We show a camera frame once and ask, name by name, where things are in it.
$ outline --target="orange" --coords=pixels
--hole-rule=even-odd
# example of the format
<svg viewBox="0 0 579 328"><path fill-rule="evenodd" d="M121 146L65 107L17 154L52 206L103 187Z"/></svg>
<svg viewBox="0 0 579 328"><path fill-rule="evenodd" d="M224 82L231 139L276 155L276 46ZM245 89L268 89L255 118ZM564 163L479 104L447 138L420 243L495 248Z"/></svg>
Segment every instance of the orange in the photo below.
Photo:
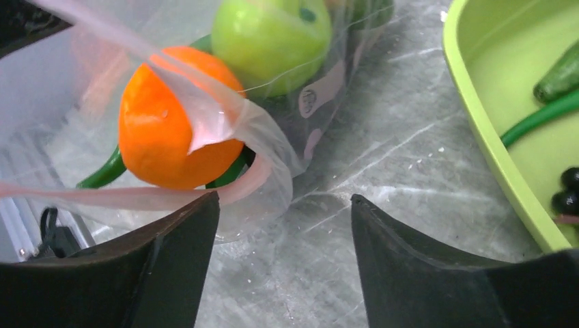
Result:
<svg viewBox="0 0 579 328"><path fill-rule="evenodd" d="M163 52L245 97L241 83L219 58L187 46L169 47ZM175 70L166 62L161 65ZM201 82L192 82L225 104L218 92ZM231 119L225 106L224 110ZM231 139L187 155L193 133L173 92L147 64L139 66L125 87L119 114L119 149L127 169L152 185L194 189L221 176L243 148L241 141Z"/></svg>

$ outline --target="green bowl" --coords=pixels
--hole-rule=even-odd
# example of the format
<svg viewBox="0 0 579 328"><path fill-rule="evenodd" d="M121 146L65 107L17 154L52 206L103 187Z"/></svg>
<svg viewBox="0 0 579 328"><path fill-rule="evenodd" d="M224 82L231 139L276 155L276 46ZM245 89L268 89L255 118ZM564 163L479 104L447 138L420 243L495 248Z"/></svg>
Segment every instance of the green bowl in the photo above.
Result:
<svg viewBox="0 0 579 328"><path fill-rule="evenodd" d="M509 151L500 136L540 108L534 84L577 39L578 0L455 0L444 26L444 53L479 147L547 252L579 246L579 229L555 224L550 209L561 173L579 166L579 113L534 130Z"/></svg>

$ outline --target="table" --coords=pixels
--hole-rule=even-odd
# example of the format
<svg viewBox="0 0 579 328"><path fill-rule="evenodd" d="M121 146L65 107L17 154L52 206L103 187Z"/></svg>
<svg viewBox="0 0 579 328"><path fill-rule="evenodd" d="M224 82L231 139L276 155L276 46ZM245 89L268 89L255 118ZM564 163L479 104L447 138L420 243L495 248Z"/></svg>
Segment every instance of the table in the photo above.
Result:
<svg viewBox="0 0 579 328"><path fill-rule="evenodd" d="M539 255L478 149L447 70L450 2L397 1L310 168L295 179L287 214L214 247L196 327L367 327L353 193L460 249L506 261Z"/></svg>

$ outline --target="black round fruit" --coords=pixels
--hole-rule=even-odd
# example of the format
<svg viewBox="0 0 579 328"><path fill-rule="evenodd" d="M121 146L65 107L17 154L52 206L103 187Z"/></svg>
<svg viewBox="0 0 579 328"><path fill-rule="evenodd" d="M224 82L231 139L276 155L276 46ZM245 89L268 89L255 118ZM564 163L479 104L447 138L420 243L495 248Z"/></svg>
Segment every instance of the black round fruit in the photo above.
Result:
<svg viewBox="0 0 579 328"><path fill-rule="evenodd" d="M561 174L561 183L565 188L579 191L579 167L570 167Z"/></svg>
<svg viewBox="0 0 579 328"><path fill-rule="evenodd" d="M576 191L565 190L551 198L553 210L564 215L579 215L579 195Z"/></svg>

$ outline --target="plastic bag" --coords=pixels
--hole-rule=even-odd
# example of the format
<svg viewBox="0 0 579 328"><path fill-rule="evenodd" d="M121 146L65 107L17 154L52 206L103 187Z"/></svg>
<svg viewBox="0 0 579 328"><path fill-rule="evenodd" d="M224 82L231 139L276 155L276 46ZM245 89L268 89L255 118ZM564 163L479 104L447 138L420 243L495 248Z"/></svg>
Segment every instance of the plastic bag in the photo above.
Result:
<svg viewBox="0 0 579 328"><path fill-rule="evenodd" d="M129 172L101 189L74 188L115 148L120 96L144 62L185 110L195 132L190 152L228 139L241 140L255 152L243 175L217 188L222 241L287 210L292 178L306 170L360 58L393 13L392 0L31 2L74 26L0 60L0 151L10 166L0 169L0 197L44 200L86 219L135 229L211 190L163 189ZM189 45L218 28L217 20L233 18L220 7L226 5L230 12L259 15L269 24L261 30L246 25L245 36L255 44L247 45L249 50L240 45L237 54L254 66L251 74L238 67L251 86L249 99L162 52ZM299 14L291 8L299 8ZM308 24L312 17L316 27ZM301 38L325 46L307 61L290 55L283 62L285 54L306 52L296 50L307 46ZM248 61L255 49L280 57L262 58L256 66L259 58ZM292 68L259 84L265 66L289 64ZM199 82L217 93L219 102Z"/></svg>

